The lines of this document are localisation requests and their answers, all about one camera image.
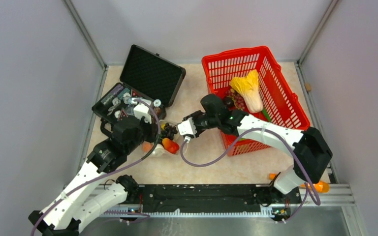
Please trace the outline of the orange fruit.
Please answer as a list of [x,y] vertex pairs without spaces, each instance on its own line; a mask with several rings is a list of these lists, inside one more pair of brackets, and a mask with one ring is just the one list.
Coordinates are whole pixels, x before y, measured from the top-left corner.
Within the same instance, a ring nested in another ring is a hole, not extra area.
[[142,150],[143,150],[145,153],[149,152],[153,147],[154,147],[154,144],[153,144],[153,143],[144,142],[144,143],[142,144]]

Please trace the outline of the black grape bunch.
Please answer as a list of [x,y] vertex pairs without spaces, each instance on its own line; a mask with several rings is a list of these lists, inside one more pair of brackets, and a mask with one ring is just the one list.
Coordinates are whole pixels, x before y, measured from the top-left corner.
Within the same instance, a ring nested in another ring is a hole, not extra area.
[[161,125],[160,137],[162,139],[168,138],[170,140],[174,140],[177,134],[178,134],[178,130],[175,125],[171,125],[168,122]]

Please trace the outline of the clear zip top bag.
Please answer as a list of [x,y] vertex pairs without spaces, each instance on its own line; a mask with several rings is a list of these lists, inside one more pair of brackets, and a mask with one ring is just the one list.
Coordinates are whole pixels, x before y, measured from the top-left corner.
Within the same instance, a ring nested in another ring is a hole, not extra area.
[[178,139],[180,138],[177,124],[171,121],[160,121],[160,138],[150,156],[161,157],[177,155],[180,151]]

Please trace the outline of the red tomato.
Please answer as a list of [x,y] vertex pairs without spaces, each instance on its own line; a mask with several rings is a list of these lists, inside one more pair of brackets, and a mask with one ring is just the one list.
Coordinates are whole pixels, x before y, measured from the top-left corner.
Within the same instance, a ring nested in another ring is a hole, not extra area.
[[162,145],[171,154],[176,154],[180,149],[180,146],[170,138],[162,139]]

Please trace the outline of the napa cabbage toy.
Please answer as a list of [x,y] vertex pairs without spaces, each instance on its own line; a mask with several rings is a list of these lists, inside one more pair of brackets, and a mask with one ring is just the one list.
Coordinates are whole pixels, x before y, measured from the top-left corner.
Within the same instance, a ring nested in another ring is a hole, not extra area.
[[250,113],[255,114],[263,110],[263,102],[259,95],[259,73],[256,69],[251,70],[245,77],[233,77],[230,86],[243,97]]

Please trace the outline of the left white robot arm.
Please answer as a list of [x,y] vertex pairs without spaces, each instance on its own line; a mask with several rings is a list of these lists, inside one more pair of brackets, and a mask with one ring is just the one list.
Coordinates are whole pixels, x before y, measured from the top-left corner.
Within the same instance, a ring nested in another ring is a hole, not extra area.
[[42,210],[33,211],[28,219],[33,224],[30,235],[78,236],[110,207],[133,203],[138,197],[137,183],[128,175],[121,176],[105,191],[88,197],[112,175],[133,167],[151,153],[125,165],[127,157],[144,141],[156,142],[160,135],[157,116],[121,118],[107,133],[107,139],[94,146],[86,161],[65,189]]

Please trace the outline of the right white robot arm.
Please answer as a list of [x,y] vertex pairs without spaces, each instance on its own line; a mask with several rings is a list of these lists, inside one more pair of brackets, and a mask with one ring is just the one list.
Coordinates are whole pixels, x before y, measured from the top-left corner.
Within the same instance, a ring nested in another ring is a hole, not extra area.
[[261,142],[293,158],[293,165],[274,178],[269,189],[272,201],[281,203],[294,188],[304,183],[313,186],[320,182],[333,153],[317,128],[291,129],[263,121],[247,112],[229,109],[214,94],[206,95],[200,103],[203,111],[184,117],[177,125],[185,143],[206,130],[217,128],[237,139]]

